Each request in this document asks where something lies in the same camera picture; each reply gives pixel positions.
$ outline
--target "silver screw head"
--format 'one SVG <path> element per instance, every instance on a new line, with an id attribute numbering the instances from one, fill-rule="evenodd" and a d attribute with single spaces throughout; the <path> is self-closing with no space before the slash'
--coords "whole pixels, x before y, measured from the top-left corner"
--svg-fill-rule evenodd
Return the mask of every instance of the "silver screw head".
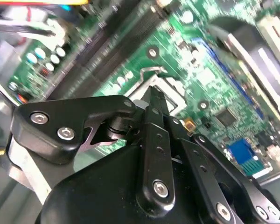
<path id="1" fill-rule="evenodd" d="M 269 218 L 269 216 L 267 215 L 266 211 L 264 211 L 263 208 L 257 206 L 256 209 L 260 217 L 262 217 L 262 219 L 267 220 Z"/>
<path id="2" fill-rule="evenodd" d="M 154 182 L 154 191 L 156 192 L 156 194 L 162 198 L 165 198 L 168 196 L 169 192 L 168 192 L 168 188 L 166 187 L 166 185 L 161 182 L 161 181 L 156 181 Z"/>
<path id="3" fill-rule="evenodd" d="M 202 109 L 205 109 L 207 107 L 206 103 L 201 103 L 200 106 Z"/>
<path id="4" fill-rule="evenodd" d="M 280 216 L 278 214 L 278 212 L 276 211 L 276 209 L 272 208 L 272 207 L 267 207 L 267 209 L 269 210 L 269 212 L 274 216 L 276 217 L 278 220 L 280 219 Z"/>
<path id="5" fill-rule="evenodd" d="M 73 129 L 71 129 L 69 127 L 61 127 L 58 129 L 57 135 L 59 138 L 61 138 L 63 140 L 70 141 L 70 140 L 74 139 L 75 132 Z"/>
<path id="6" fill-rule="evenodd" d="M 131 106 L 132 106 L 131 102 L 128 101 L 128 100 L 125 101 L 125 105 L 128 106 L 128 107 L 131 107 Z"/>
<path id="7" fill-rule="evenodd" d="M 155 52 L 154 49 L 150 49 L 149 54 L 150 54 L 151 57 L 156 57 L 157 56 L 157 52 Z"/>
<path id="8" fill-rule="evenodd" d="M 217 211 L 225 220 L 231 220 L 231 214 L 223 204 L 217 203 Z"/>
<path id="9" fill-rule="evenodd" d="M 173 118 L 172 120 L 173 120 L 173 122 L 176 123 L 177 125 L 179 124 L 179 120 L 178 120 L 178 119 Z"/>
<path id="10" fill-rule="evenodd" d="M 48 122 L 48 117 L 43 114 L 43 113 L 33 113 L 31 116 L 30 116 L 30 119 L 33 123 L 36 123 L 38 125 L 44 125 Z"/>
<path id="11" fill-rule="evenodd" d="M 204 139 L 204 137 L 202 137 L 202 136 L 199 136 L 198 138 L 199 138 L 199 140 L 200 140 L 201 142 L 205 142 L 205 139 Z"/>

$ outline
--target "integrated circuit chip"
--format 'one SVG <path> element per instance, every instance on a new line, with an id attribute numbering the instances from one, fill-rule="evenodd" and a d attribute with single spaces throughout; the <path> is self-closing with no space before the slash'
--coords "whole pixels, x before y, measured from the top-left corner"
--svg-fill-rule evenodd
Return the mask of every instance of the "integrated circuit chip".
<path id="1" fill-rule="evenodd" d="M 217 5 L 224 11 L 231 10 L 241 0 L 216 0 Z"/>
<path id="2" fill-rule="evenodd" d="M 230 112 L 228 108 L 222 110 L 216 115 L 216 118 L 224 127 L 231 126 L 234 122 L 237 121 L 236 117 Z"/>

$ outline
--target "black cable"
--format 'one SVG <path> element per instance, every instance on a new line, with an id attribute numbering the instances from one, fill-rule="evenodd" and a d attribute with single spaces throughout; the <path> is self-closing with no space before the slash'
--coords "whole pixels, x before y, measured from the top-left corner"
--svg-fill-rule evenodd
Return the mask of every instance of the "black cable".
<path id="1" fill-rule="evenodd" d="M 7 33 L 29 33 L 29 34 L 38 34 L 43 36 L 52 36 L 54 32 L 51 30 L 44 29 L 36 29 L 29 26 L 8 26 L 8 25 L 0 25 L 1 32 Z"/>

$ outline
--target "blue port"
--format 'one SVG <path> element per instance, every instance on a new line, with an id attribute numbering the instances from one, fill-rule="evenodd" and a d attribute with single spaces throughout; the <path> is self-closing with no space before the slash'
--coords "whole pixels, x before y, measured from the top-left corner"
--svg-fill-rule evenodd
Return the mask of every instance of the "blue port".
<path id="1" fill-rule="evenodd" d="M 258 173 L 265 168 L 258 158 L 255 159 L 255 153 L 251 149 L 251 145 L 245 139 L 234 142 L 232 145 L 228 146 L 228 149 L 247 176 Z"/>

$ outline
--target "orange component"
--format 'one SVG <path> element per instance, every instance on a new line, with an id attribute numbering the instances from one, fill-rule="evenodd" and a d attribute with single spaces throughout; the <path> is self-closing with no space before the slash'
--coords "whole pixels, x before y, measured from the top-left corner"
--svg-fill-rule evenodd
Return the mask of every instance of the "orange component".
<path id="1" fill-rule="evenodd" d="M 196 125 L 195 125 L 195 123 L 194 123 L 194 121 L 193 121 L 192 118 L 186 118 L 186 119 L 184 120 L 184 122 L 185 122 L 184 127 L 185 127 L 185 129 L 186 129 L 188 132 L 192 132 L 192 131 L 195 130 Z"/>

